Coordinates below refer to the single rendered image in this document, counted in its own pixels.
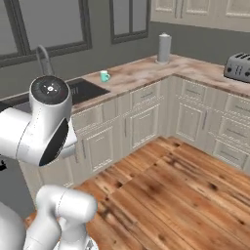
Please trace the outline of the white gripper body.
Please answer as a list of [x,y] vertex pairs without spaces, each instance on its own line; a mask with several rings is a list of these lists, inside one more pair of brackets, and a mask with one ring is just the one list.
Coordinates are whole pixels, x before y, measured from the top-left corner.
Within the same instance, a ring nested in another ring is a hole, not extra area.
[[69,126],[68,134],[65,140],[65,143],[62,147],[60,157],[67,158],[75,152],[75,145],[77,143],[77,137],[75,135],[74,129],[72,126]]

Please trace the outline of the black sink basin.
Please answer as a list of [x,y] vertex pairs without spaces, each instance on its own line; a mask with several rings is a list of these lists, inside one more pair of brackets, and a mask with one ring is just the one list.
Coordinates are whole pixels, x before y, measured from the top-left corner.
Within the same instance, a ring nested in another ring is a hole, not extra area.
[[[76,78],[67,82],[71,95],[72,104],[80,104],[82,102],[89,101],[93,98],[105,95],[108,90],[100,87],[90,81],[83,78]],[[31,112],[28,93],[21,94],[19,96],[10,97],[5,100],[1,100],[1,103],[7,104],[24,112]]]

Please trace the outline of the cream false drawer front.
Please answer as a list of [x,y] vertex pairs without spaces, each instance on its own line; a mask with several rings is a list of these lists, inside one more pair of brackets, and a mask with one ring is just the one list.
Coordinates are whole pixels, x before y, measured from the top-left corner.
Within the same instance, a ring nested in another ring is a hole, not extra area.
[[80,111],[72,116],[75,130],[85,129],[101,124],[103,119],[103,106],[101,104]]

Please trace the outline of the narrow cream cupboard door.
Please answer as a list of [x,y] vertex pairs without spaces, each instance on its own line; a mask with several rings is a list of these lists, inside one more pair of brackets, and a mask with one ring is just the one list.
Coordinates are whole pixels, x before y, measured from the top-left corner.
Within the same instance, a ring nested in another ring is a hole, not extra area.
[[130,108],[130,95],[125,94],[120,96],[117,101],[119,125],[120,125],[120,144],[121,144],[121,155],[127,156],[130,152],[127,135],[127,116],[131,111]]

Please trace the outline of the grey dishwasher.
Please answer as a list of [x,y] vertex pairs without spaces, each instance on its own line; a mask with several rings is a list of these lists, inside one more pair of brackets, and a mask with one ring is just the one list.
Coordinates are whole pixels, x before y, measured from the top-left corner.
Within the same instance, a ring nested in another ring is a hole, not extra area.
[[0,201],[23,219],[35,211],[18,161],[3,155],[0,155]]

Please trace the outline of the grey curved tap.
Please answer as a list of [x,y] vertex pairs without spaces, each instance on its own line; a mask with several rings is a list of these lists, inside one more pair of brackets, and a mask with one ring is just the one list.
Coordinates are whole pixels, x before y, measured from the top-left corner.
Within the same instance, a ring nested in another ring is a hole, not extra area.
[[54,75],[49,54],[42,45],[38,45],[36,48],[36,58],[43,75]]

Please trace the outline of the large dark framed window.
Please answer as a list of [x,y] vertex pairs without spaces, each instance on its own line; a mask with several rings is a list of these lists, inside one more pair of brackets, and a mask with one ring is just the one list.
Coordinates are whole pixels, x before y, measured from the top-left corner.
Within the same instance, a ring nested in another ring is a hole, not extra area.
[[0,67],[92,48],[88,0],[0,0]]

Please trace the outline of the grey paper towel roll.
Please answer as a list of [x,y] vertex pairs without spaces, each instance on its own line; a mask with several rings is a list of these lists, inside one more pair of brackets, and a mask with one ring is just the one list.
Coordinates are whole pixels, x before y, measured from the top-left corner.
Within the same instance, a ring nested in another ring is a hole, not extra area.
[[172,37],[167,33],[161,33],[159,35],[159,46],[158,46],[158,63],[167,63],[171,52]]

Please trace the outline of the small dark framed window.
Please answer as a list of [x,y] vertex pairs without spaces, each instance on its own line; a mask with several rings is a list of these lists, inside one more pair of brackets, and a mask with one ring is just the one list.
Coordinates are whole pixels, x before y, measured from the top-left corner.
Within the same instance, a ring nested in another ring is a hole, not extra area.
[[148,37],[150,0],[109,0],[112,44]]

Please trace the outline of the grey toaster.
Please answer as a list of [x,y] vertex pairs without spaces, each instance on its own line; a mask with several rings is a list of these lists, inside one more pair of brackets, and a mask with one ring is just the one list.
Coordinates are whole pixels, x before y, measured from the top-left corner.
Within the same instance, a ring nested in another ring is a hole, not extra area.
[[225,64],[224,76],[250,83],[250,54],[237,53],[230,56]]

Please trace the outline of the cream wall cupboards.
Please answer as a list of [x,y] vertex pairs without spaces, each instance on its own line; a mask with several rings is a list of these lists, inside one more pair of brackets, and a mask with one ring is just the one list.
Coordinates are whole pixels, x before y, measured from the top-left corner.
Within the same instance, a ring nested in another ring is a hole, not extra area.
[[250,32],[250,0],[151,0],[151,20]]

